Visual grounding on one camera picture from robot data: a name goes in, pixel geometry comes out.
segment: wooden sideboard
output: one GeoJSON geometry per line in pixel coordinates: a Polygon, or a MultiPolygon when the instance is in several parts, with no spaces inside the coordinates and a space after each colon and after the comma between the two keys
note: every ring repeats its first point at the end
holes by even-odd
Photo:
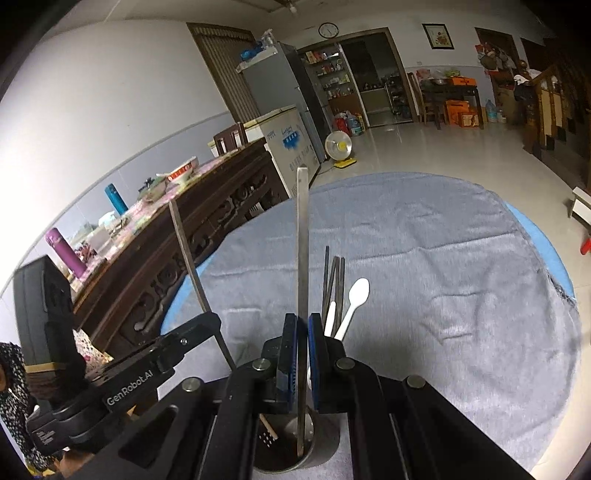
{"type": "MultiPolygon", "coordinates": [[[[261,138],[226,154],[176,198],[195,265],[224,237],[288,196],[261,138]]],[[[78,292],[75,327],[114,358],[160,334],[186,269],[167,204],[78,292]]]]}

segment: white plastic spoon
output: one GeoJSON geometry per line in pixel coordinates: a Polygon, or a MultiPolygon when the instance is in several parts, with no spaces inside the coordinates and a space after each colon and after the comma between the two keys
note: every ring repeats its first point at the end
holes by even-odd
{"type": "Polygon", "coordinates": [[[361,307],[369,297],[369,280],[367,278],[360,278],[356,281],[351,290],[349,290],[349,303],[351,306],[349,310],[347,310],[347,314],[343,319],[343,323],[340,324],[339,331],[336,332],[335,338],[337,340],[343,341],[345,338],[345,334],[347,333],[347,329],[349,328],[349,324],[351,323],[351,319],[353,318],[353,314],[358,307],[361,307]]]}
{"type": "Polygon", "coordinates": [[[324,336],[329,337],[332,335],[332,327],[335,324],[335,312],[336,302],[331,301],[329,305],[329,312],[326,315],[326,326],[324,327],[324,336]]]}

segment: hanging items on wall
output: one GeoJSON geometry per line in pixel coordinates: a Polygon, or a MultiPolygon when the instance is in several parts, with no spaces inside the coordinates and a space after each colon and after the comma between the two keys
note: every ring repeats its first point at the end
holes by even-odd
{"type": "Polygon", "coordinates": [[[487,70],[509,70],[513,75],[513,70],[517,69],[515,62],[505,50],[488,42],[476,45],[478,61],[487,70]]]}

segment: wall clock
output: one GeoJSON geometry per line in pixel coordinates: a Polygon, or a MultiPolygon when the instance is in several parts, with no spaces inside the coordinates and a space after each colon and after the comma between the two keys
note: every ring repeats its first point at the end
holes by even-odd
{"type": "Polygon", "coordinates": [[[339,27],[334,23],[326,22],[318,27],[318,33],[324,38],[335,38],[339,34],[339,27]]]}

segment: blue gripper pad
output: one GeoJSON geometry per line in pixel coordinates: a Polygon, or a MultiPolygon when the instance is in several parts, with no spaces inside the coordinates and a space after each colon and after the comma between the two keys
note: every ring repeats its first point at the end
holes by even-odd
{"type": "Polygon", "coordinates": [[[312,400],[314,401],[314,409],[318,408],[319,382],[320,371],[318,369],[318,358],[316,355],[316,337],[314,331],[318,331],[318,326],[322,330],[322,321],[320,320],[320,313],[313,313],[308,319],[308,349],[310,352],[310,376],[312,383],[312,400]]]}

